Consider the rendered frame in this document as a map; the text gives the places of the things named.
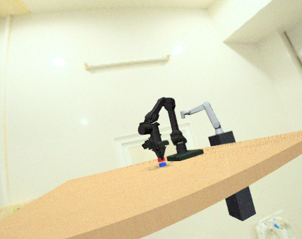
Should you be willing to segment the blue block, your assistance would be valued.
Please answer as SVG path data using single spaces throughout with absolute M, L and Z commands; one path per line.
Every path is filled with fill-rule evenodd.
M 159 167 L 167 166 L 166 162 L 159 163 Z

